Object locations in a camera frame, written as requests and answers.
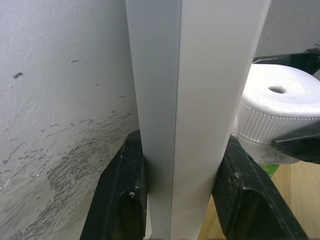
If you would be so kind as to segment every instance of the scuffed wall surface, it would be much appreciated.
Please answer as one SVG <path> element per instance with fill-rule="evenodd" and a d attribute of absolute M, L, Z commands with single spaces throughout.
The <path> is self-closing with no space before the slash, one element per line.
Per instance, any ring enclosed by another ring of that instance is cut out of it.
<path fill-rule="evenodd" d="M 79 239 L 138 128 L 125 3 L 2 1 L 0 29 L 0 239 Z"/>

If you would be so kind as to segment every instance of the textured plaster wall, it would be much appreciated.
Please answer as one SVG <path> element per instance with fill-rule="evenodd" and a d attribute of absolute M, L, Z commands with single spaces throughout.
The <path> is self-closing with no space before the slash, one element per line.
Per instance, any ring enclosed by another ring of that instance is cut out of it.
<path fill-rule="evenodd" d="M 138 128 L 123 0 L 0 2 L 0 240 L 79 239 Z"/>

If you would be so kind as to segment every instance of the white wall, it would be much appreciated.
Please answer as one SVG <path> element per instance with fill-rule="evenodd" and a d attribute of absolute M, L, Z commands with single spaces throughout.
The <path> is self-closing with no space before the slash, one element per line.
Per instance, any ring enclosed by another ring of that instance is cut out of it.
<path fill-rule="evenodd" d="M 0 56 L 0 239 L 78 239 L 138 128 L 125 3 L 1 1 Z"/>
<path fill-rule="evenodd" d="M 320 43 L 319 0 L 273 0 L 256 57 L 301 53 Z"/>

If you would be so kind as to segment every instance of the green object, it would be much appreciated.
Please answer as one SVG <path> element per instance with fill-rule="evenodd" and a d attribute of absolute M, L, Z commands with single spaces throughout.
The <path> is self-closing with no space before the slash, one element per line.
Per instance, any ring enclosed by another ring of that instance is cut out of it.
<path fill-rule="evenodd" d="M 276 170 L 279 168 L 279 164 L 278 165 L 260 165 L 260 167 L 262 167 L 262 169 L 265 170 L 266 173 L 271 178 L 275 174 Z"/>

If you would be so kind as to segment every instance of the wooden surface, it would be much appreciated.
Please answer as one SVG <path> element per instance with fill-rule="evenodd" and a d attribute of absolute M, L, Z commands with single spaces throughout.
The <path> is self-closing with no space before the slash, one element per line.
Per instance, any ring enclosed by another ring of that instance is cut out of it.
<path fill-rule="evenodd" d="M 272 180 L 310 239 L 320 238 L 320 165 L 281 165 Z M 225 239 L 212 197 L 198 240 Z"/>

